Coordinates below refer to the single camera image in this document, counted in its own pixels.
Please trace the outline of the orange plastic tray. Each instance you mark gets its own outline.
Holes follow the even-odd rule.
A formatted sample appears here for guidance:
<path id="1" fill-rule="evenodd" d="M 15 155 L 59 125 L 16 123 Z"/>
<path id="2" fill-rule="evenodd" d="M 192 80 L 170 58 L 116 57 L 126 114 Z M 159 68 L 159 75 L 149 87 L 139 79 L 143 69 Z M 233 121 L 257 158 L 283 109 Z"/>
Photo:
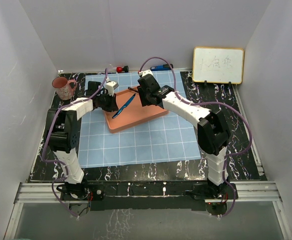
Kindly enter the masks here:
<path id="1" fill-rule="evenodd" d="M 128 87 L 119 91 L 116 94 L 117 106 L 119 108 L 122 107 L 134 93 L 135 92 L 129 90 Z M 116 112 L 104 111 L 103 113 L 109 131 L 114 134 L 156 118 L 163 117 L 168 114 L 169 111 L 155 105 L 142 106 L 139 95 L 136 93 L 133 101 L 118 115 L 118 117 L 112 118 Z"/>

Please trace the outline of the silver metal fork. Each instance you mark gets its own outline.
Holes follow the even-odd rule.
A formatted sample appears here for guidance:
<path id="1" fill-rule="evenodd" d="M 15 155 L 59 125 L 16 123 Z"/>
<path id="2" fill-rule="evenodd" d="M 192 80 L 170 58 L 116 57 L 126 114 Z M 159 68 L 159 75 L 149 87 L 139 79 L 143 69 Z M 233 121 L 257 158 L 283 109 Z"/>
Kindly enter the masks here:
<path id="1" fill-rule="evenodd" d="M 127 89 L 130 90 L 130 91 L 132 91 L 132 92 L 134 92 L 134 93 L 137 93 L 137 94 L 139 93 L 138 90 L 135 89 L 135 88 L 128 87 Z"/>

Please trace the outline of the blue patterned knife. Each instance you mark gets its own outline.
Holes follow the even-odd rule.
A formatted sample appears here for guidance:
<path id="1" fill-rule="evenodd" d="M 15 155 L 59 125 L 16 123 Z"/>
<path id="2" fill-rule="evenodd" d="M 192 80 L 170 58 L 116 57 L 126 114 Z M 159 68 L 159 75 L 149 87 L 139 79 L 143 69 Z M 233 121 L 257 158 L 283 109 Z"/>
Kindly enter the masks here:
<path id="1" fill-rule="evenodd" d="M 131 102 L 134 100 L 135 96 L 136 96 L 136 94 L 131 96 L 129 98 L 129 100 L 117 111 L 117 113 L 112 118 L 114 119 L 114 118 L 118 117 L 123 112 L 123 110 L 131 104 Z"/>

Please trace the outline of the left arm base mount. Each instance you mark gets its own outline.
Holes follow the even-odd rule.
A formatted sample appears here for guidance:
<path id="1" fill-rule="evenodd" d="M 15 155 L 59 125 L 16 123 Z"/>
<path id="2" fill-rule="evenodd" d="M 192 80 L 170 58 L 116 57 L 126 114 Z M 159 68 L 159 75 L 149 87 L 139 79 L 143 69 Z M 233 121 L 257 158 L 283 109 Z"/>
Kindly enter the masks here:
<path id="1" fill-rule="evenodd" d="M 72 184 L 65 182 L 59 184 L 56 190 L 61 193 L 64 201 L 101 201 L 105 196 L 105 187 L 99 184 L 92 184 L 87 181 Z"/>

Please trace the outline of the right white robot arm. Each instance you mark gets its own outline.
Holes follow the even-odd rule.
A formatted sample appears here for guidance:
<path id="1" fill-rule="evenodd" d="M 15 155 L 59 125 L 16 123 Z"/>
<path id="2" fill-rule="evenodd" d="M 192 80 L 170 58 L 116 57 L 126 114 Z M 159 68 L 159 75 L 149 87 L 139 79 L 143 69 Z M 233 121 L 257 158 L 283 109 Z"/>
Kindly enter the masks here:
<path id="1" fill-rule="evenodd" d="M 138 74 L 140 78 L 137 90 L 143 107 L 159 106 L 177 114 L 196 128 L 197 142 L 206 153 L 208 164 L 207 185 L 202 187 L 198 195 L 221 198 L 227 191 L 225 155 L 230 138 L 230 130 L 222 111 L 195 105 L 172 87 L 159 86 L 150 72 L 141 71 Z"/>

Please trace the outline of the blue checked tablecloth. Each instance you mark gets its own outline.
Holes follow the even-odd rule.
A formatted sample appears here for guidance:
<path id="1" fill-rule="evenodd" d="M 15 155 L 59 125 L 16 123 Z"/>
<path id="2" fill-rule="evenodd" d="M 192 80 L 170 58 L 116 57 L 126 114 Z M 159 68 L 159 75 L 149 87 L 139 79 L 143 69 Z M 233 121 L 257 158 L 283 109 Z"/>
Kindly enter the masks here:
<path id="1" fill-rule="evenodd" d="M 82 168 L 201 159 L 193 126 L 173 112 L 111 133 L 104 112 L 81 119 L 78 159 Z"/>

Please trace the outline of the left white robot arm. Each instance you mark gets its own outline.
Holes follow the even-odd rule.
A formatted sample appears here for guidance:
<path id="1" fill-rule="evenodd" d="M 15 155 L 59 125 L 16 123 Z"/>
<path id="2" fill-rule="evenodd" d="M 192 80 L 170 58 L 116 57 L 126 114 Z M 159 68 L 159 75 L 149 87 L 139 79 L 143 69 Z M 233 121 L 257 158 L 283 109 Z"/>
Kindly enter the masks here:
<path id="1" fill-rule="evenodd" d="M 42 155 L 49 148 L 55 155 L 54 162 L 63 170 L 62 186 L 57 190 L 82 200 L 89 194 L 89 187 L 80 167 L 76 147 L 80 140 L 80 121 L 97 108 L 106 112 L 118 111 L 115 89 L 118 83 L 106 78 L 104 82 L 89 81 L 84 95 L 62 108 L 51 108 L 46 117 L 45 144 Z"/>

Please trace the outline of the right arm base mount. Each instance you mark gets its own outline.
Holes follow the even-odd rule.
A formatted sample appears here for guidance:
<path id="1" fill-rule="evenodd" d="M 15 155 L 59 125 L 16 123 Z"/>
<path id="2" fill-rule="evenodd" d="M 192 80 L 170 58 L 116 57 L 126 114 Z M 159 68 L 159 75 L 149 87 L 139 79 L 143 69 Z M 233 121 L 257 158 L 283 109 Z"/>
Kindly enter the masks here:
<path id="1" fill-rule="evenodd" d="M 191 190 L 186 190 L 184 196 L 191 196 L 195 200 L 221 200 L 222 197 L 228 196 L 229 200 L 238 199 L 236 185 L 231 183 L 231 187 L 227 184 L 221 186 L 209 185 L 207 182 L 200 182 L 192 185 Z"/>

